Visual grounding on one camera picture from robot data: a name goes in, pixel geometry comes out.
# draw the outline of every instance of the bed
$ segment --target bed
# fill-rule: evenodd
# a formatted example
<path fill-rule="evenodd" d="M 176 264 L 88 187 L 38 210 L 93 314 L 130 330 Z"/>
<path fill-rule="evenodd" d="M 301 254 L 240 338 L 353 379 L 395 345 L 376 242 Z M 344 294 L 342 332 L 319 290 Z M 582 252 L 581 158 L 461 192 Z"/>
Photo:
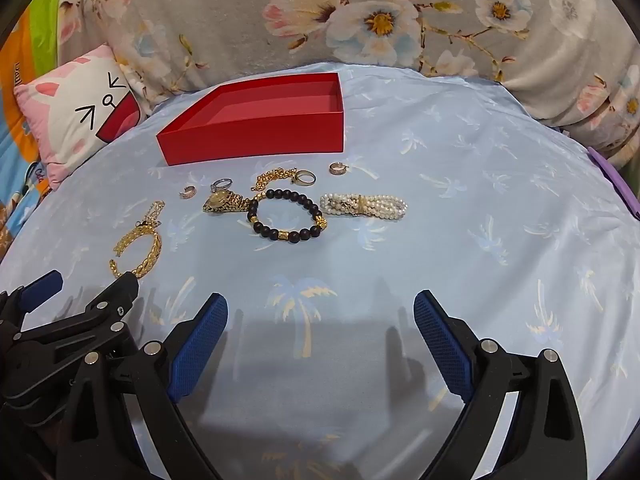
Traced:
<path fill-rule="evenodd" d="M 80 312 L 113 281 L 114 244 L 164 200 L 162 252 L 126 321 L 137 341 L 162 340 L 210 293 L 226 297 L 225 336 L 179 405 L 224 478 L 418 478 L 462 408 L 412 321 L 415 295 L 429 288 L 478 337 L 521 354 L 559 351 L 596 479 L 640 417 L 638 221 L 584 147 L 494 82 L 329 63 L 284 73 L 327 71 L 344 95 L 343 154 L 167 167 L 155 135 L 205 90 L 161 105 L 68 177 L 0 267 L 0 290 L 51 269 L 65 279 L 25 328 Z M 336 160 L 345 176 L 328 173 Z M 304 191 L 315 200 L 392 194 L 408 213 L 331 216 L 321 237 L 295 246 L 255 235 L 244 214 L 203 213 L 213 181 L 231 178 L 248 195 L 275 167 L 313 171 L 318 182 Z M 198 192 L 182 200 L 188 185 Z M 307 226 L 295 205 L 269 202 L 260 214 L 273 225 Z M 135 267 L 147 250 L 136 242 L 118 265 Z M 477 476 L 491 471 L 513 404 Z"/>

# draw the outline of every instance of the open red box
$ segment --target open red box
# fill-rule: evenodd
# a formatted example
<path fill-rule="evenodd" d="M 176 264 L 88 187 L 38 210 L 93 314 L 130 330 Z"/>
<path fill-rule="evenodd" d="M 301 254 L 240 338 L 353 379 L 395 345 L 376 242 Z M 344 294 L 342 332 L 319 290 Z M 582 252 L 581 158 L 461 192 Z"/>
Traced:
<path fill-rule="evenodd" d="M 344 149 L 337 73 L 283 75 L 221 85 L 158 134 L 169 166 L 236 156 Z"/>

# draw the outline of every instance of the pillow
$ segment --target pillow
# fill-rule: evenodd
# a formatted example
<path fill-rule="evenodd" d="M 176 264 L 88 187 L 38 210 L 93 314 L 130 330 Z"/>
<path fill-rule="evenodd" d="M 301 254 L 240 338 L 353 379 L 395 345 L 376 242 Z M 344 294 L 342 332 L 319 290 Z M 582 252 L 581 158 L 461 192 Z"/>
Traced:
<path fill-rule="evenodd" d="M 107 45 L 17 86 L 14 93 L 51 189 L 145 118 Z"/>

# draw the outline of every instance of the colorful blanket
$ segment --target colorful blanket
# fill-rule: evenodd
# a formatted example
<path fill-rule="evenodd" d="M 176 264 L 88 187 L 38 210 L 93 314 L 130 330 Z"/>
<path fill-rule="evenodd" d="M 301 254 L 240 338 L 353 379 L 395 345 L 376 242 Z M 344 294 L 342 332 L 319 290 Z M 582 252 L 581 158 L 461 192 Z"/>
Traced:
<path fill-rule="evenodd" d="M 57 66 L 58 1 L 33 0 L 0 50 L 0 260 L 49 190 L 14 86 Z"/>

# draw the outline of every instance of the green fabric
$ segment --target green fabric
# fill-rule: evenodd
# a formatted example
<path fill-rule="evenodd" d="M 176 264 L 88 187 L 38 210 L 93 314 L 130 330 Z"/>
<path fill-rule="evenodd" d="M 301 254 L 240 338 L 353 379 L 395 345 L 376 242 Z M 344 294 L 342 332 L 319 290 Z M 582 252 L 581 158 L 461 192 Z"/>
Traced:
<path fill-rule="evenodd" d="M 36 77 L 58 65 L 59 0 L 33 0 L 29 5 L 31 46 Z"/>

